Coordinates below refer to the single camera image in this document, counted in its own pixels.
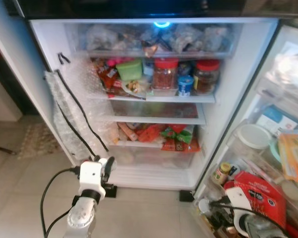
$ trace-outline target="glass jar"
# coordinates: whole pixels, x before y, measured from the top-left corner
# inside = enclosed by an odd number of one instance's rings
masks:
[[[219,78],[220,61],[202,59],[197,61],[193,73],[194,89],[198,95],[212,93]]]
[[[177,67],[178,59],[176,58],[156,58],[154,60],[152,87],[154,89],[177,88]]]

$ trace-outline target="small bottle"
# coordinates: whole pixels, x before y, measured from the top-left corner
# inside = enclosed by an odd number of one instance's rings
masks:
[[[227,162],[223,162],[213,173],[213,178],[218,184],[222,185],[223,183],[225,183],[229,171],[230,171],[230,164]]]

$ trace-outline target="bubble wrap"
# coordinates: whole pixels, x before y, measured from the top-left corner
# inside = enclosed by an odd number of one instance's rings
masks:
[[[114,113],[89,57],[80,55],[72,57],[70,60],[71,63],[65,63],[60,68],[64,81],[83,107],[88,122],[95,133],[101,137],[106,146],[115,143],[119,137],[117,124],[113,121],[101,121],[102,116],[113,116]],[[63,85],[59,75],[56,72],[46,72],[46,79],[54,99],[59,103],[72,126],[87,142],[95,155],[107,157],[107,152],[89,129],[82,111]],[[66,133],[59,131],[59,134],[65,135]],[[71,140],[68,145],[66,144],[66,147],[71,148],[75,143],[78,148],[76,139]]]

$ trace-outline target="condiment bottle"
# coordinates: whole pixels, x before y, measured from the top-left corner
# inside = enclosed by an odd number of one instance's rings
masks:
[[[215,181],[222,185],[225,183],[228,173],[230,171],[230,164],[227,162],[221,163],[221,165],[217,168],[217,170],[213,173],[213,178]]]
[[[154,71],[152,87],[154,89],[177,88],[177,58],[156,58],[154,60]]]
[[[193,73],[194,89],[198,95],[212,93],[219,77],[220,61],[202,59],[196,62]]]

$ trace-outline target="open refrigerator door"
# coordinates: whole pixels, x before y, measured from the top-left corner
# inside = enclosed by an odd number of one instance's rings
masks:
[[[298,238],[297,25],[281,26],[262,62],[192,204],[217,238]],[[245,211],[238,223],[236,210],[215,205],[234,206],[228,195],[236,187],[259,213],[245,219]]]

